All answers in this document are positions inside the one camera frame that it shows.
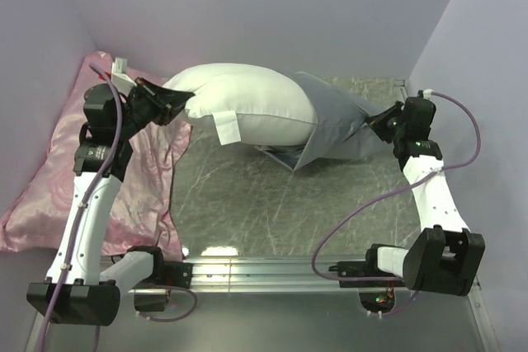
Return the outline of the grey pillowcase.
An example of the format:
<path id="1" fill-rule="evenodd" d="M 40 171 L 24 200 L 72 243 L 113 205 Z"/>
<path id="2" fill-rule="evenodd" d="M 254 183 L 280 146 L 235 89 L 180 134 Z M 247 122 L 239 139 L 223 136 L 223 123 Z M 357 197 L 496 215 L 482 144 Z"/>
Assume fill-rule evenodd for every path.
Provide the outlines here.
<path id="1" fill-rule="evenodd" d="M 307 143 L 298 146 L 260 147 L 259 150 L 291 171 L 319 159 L 362 160 L 389 150 L 367 124 L 382 112 L 355 93 L 309 73 L 287 75 L 312 104 L 317 121 Z"/>

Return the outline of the white pillow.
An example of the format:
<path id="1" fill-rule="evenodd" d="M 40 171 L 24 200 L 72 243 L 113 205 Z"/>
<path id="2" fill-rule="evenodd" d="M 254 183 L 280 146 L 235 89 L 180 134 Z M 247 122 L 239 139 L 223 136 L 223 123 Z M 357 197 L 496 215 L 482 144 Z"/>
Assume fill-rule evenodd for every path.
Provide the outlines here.
<path id="1" fill-rule="evenodd" d="M 317 124 L 299 84 L 269 68 L 202 64 L 179 72 L 163 86 L 192 93 L 181 117 L 196 129 L 215 132 L 222 145 L 303 145 Z"/>

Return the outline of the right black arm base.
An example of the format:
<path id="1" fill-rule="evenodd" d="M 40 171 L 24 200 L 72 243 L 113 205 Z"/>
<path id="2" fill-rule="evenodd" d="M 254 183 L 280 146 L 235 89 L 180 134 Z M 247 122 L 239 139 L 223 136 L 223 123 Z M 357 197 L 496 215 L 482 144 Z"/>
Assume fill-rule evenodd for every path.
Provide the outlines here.
<path id="1" fill-rule="evenodd" d="M 394 288 L 401 282 L 379 280 L 379 278 L 393 278 L 391 274 L 369 267 L 364 261 L 338 261 L 335 265 L 329 266 L 328 270 L 340 278 L 341 288 L 366 289 L 359 292 L 359 299 L 361 306 L 368 313 L 384 315 L 394 309 L 396 302 Z"/>

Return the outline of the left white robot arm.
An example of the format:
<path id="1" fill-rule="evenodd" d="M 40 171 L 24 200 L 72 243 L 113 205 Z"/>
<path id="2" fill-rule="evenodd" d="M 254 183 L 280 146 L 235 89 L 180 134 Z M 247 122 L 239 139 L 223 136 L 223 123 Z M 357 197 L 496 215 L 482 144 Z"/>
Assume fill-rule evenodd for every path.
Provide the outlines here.
<path id="1" fill-rule="evenodd" d="M 67 224 L 44 281 L 30 284 L 26 293 L 45 323 L 109 326 L 125 293 L 138 284 L 156 288 L 167 280 L 160 248 L 134 246 L 101 271 L 101 247 L 133 154 L 130 140 L 151 123 L 172 122 L 192 96 L 141 77 L 128 96 L 122 96 L 112 82 L 86 91 L 86 121 L 74 155 Z"/>

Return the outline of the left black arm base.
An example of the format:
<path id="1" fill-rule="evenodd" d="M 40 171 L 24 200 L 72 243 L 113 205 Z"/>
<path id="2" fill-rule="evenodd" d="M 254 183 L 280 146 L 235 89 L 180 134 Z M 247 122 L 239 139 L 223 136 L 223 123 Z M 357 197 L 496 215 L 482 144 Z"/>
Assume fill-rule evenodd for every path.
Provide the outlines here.
<path id="1" fill-rule="evenodd" d="M 163 312 L 169 304 L 170 286 L 189 289 L 193 264 L 166 262 L 160 275 L 142 280 L 134 289 L 134 308 L 139 312 Z"/>

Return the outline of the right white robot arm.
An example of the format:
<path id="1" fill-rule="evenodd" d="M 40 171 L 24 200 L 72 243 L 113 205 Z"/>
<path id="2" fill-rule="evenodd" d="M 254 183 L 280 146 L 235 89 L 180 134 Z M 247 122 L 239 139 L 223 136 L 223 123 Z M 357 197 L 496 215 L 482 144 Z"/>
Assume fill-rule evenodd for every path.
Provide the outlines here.
<path id="1" fill-rule="evenodd" d="M 485 241 L 462 219 L 446 180 L 449 166 L 439 144 L 429 137 L 435 96 L 431 90 L 420 91 L 369 120 L 377 136 L 393 146 L 412 190 L 421 232 L 408 249 L 372 245 L 363 274 L 375 286 L 395 275 L 410 290 L 465 296 L 483 258 Z"/>

